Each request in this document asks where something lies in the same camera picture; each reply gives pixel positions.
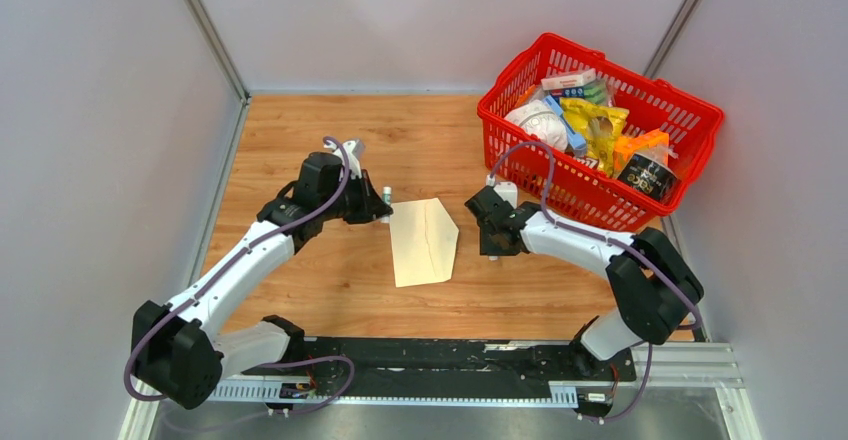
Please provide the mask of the green white glue stick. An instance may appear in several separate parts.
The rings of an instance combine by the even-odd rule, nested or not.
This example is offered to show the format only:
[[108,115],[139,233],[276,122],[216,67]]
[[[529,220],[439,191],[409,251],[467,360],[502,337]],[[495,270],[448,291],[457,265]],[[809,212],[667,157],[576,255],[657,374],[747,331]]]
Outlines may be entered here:
[[[391,206],[392,203],[392,188],[390,186],[384,186],[382,190],[382,201],[387,205]],[[391,213],[383,216],[380,219],[381,223],[389,224],[390,223]]]

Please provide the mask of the cream paper envelope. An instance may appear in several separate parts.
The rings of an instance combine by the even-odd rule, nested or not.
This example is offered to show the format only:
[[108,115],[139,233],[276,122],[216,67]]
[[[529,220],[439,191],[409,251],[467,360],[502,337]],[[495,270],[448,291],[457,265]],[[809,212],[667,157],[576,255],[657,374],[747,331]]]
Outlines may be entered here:
[[459,228],[438,198],[395,203],[389,229],[397,288],[452,278]]

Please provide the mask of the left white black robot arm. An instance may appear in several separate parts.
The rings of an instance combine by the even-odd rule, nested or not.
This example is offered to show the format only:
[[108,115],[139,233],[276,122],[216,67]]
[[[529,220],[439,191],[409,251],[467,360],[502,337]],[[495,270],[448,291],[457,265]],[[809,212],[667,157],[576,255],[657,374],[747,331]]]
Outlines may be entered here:
[[353,141],[311,153],[298,178],[262,207],[241,240],[205,275],[169,301],[146,301],[136,310],[124,370],[132,396],[147,398],[132,385],[138,379],[155,389],[152,400],[170,400],[190,410],[233,375],[268,364],[290,375],[305,365],[302,330],[279,316],[231,334],[221,329],[249,294],[319,235],[325,223],[367,224],[391,215],[362,168],[361,156]]

